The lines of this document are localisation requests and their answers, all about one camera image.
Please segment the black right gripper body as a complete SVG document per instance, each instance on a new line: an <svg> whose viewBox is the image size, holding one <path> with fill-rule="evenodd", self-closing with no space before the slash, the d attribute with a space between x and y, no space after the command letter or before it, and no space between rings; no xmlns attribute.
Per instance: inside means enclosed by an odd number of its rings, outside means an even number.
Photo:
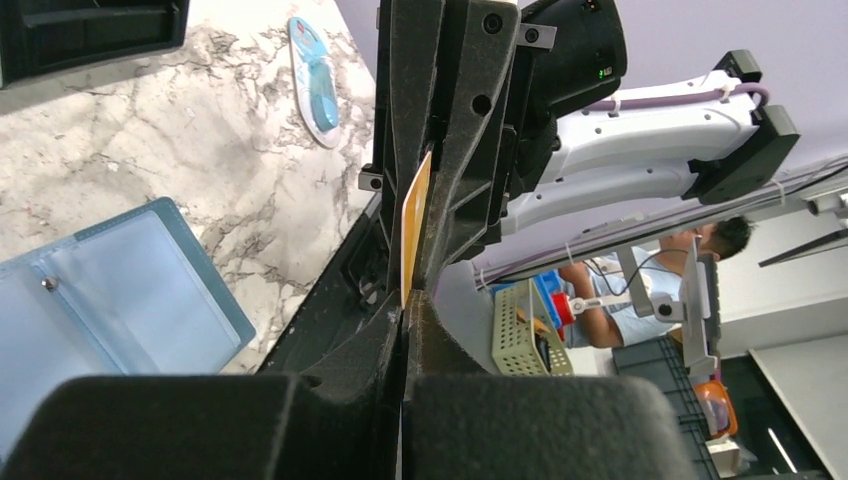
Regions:
<svg viewBox="0 0 848 480"><path fill-rule="evenodd" d="M431 148L429 194L451 106L450 26L460 20L461 1L443 2L427 137L418 163ZM557 120L613 93L627 69L624 32L613 2L537 1L517 7L520 23L510 69L489 123L500 128L499 145L481 141L475 151L497 155L487 229L456 260L479 253L505 233L508 202L535 189L552 156ZM384 177L374 156L365 173L382 196Z"/></svg>

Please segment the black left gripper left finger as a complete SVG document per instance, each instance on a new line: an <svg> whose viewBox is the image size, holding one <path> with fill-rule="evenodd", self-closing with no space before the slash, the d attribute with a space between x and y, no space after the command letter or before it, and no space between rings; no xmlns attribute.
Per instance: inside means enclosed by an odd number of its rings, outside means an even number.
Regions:
<svg viewBox="0 0 848 480"><path fill-rule="evenodd" d="M85 377L37 409L5 479L392 479L400 301L301 373Z"/></svg>

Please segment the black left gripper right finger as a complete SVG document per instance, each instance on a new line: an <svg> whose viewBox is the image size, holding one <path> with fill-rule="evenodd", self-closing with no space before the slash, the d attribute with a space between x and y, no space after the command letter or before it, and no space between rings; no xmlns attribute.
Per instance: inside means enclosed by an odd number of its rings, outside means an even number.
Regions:
<svg viewBox="0 0 848 480"><path fill-rule="evenodd" d="M406 479L693 479L669 402L632 377L460 374L427 340L438 326L429 295L405 317L417 372L404 401Z"/></svg>

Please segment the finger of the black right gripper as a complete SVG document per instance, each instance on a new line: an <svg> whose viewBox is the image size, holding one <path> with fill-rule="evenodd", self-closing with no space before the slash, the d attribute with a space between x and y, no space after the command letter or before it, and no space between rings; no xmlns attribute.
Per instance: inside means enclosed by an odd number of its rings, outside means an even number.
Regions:
<svg viewBox="0 0 848 480"><path fill-rule="evenodd" d="M497 147L500 128L490 127L514 52L520 23L510 1L461 1L450 26L453 90L449 120L434 172L415 288L433 288L444 267L487 229L495 153L476 155L481 141Z"/></svg>
<svg viewBox="0 0 848 480"><path fill-rule="evenodd" d="M374 164L384 177L390 292L401 283L401 207L427 137L444 8L443 1L380 3Z"/></svg>

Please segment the blue leather card holder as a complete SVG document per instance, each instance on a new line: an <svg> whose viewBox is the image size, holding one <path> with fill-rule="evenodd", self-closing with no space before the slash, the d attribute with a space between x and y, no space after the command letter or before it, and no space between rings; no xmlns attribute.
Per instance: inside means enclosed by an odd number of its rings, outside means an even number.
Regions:
<svg viewBox="0 0 848 480"><path fill-rule="evenodd" d="M63 382L215 374L254 327L161 197L1 265L1 455Z"/></svg>

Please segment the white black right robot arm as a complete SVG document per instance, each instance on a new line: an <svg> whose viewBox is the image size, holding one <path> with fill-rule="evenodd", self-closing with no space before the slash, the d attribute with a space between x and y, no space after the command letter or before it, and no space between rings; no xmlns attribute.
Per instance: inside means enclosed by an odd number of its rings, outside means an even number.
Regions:
<svg viewBox="0 0 848 480"><path fill-rule="evenodd" d="M611 1L384 1L375 152L393 278L531 225L636 199L722 204L762 187L798 141L745 50L693 89L625 91Z"/></svg>

